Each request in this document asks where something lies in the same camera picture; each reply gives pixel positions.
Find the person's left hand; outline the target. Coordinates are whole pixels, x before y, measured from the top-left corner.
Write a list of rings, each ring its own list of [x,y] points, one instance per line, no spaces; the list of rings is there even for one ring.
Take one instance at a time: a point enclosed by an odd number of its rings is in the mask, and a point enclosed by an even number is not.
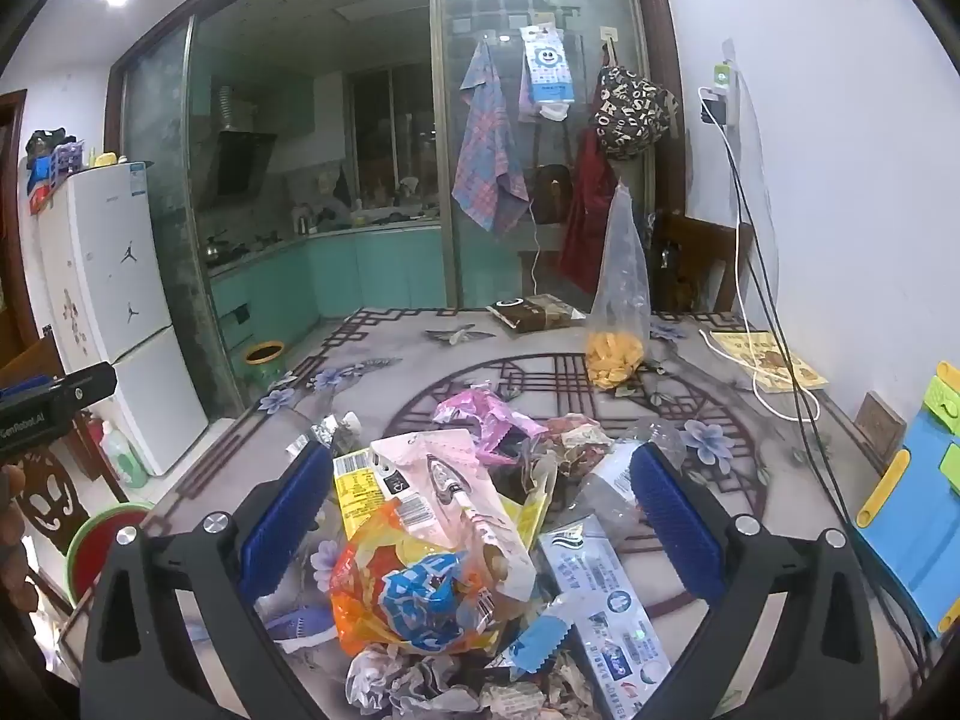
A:
[[[39,605],[39,593],[29,580],[28,558],[23,536],[25,517],[16,504],[16,496],[25,489],[26,477],[21,468],[2,466],[7,504],[2,507],[2,589],[11,604],[23,613],[34,613]]]

